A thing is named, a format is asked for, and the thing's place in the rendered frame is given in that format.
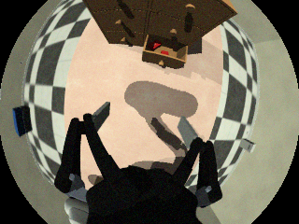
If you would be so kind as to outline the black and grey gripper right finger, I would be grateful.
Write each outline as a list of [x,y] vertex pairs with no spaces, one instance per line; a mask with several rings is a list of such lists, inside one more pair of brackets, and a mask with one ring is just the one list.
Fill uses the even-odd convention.
[[179,196],[192,172],[192,167],[199,153],[195,196],[198,201],[197,207],[207,207],[222,198],[213,143],[209,140],[203,142],[203,139],[198,137],[192,125],[183,116],[179,120],[178,131],[189,151],[171,179],[159,192],[158,201],[168,204]]

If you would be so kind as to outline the brown wooden chest of drawers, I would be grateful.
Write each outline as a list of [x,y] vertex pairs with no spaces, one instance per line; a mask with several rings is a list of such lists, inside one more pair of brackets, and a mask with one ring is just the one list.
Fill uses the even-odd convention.
[[[145,26],[145,31],[144,32],[139,32],[139,33],[144,33],[144,41],[143,41],[143,46],[139,46],[139,47],[144,47],[144,44],[145,44],[145,41],[146,41],[146,37],[147,37],[147,34],[150,34],[150,35],[154,35],[154,34],[151,34],[151,33],[147,33],[147,30],[148,30],[148,25],[149,25],[149,21],[150,21],[150,13],[151,11],[153,12],[158,12],[158,13],[162,13],[162,14],[165,14],[165,15],[169,15],[169,16],[172,16],[172,17],[175,17],[175,18],[178,18],[178,19],[181,19],[181,20],[184,20],[186,22],[189,22],[203,30],[205,30],[205,32],[203,34],[201,34],[199,37],[197,37],[190,45],[187,45],[185,43],[182,43],[180,41],[178,41],[179,43],[182,43],[182,44],[185,44],[188,46],[188,48],[194,44],[196,41],[198,41],[201,37],[203,37],[204,35],[206,35],[207,33],[209,33],[210,31],[212,31],[214,28],[216,28],[217,26],[219,26],[220,24],[222,24],[223,22],[231,19],[233,16],[237,15],[237,12],[234,8],[234,6],[232,5],[232,3],[230,2],[230,0],[219,0],[221,3],[223,3],[225,6],[227,6],[229,9],[231,9],[232,11],[232,14],[228,15],[227,17],[225,17],[224,19],[222,19],[221,21],[217,22],[215,25],[213,25],[211,28],[209,28],[208,30],[206,30],[205,28],[191,22],[191,21],[187,21],[185,19],[182,19],[181,17],[178,17],[178,16],[175,16],[175,15],[172,15],[172,14],[168,14],[168,13],[165,13],[165,12],[162,12],[162,11],[157,11],[157,10],[152,10],[151,7],[152,7],[152,1],[153,0],[149,0],[149,6],[148,8],[138,8],[138,7],[111,7],[111,8],[103,8],[103,9],[97,9],[97,10],[91,10],[89,5],[87,4],[86,0],[82,0],[83,3],[85,4],[85,6],[87,7],[87,9],[90,11],[91,15],[93,16],[95,22],[97,23],[98,27],[100,28],[101,32],[103,33],[103,35],[105,36],[108,44],[119,44],[119,43],[110,43],[107,39],[107,36],[105,35],[104,31],[130,31],[130,30],[103,30],[99,24],[99,22],[97,21],[97,19],[95,18],[95,16],[93,15],[93,13],[95,11],[100,11],[100,10],[108,10],[108,9],[140,9],[140,10],[147,10],[148,13],[147,13],[147,18],[146,18],[146,26]],[[130,31],[130,32],[138,32],[138,31]]]

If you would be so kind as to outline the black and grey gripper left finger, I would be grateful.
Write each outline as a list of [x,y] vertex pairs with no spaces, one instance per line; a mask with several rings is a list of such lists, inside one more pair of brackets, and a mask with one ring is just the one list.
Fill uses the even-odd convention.
[[[139,192],[127,178],[111,155],[107,153],[98,131],[110,112],[110,102],[105,102],[93,114],[83,115],[83,121],[72,118],[64,141],[61,166],[54,179],[55,187],[71,199],[86,201],[85,184],[80,172],[81,135],[86,134],[94,160],[102,177],[108,180],[120,199],[125,203],[134,203]],[[94,127],[95,126],[95,127]]]

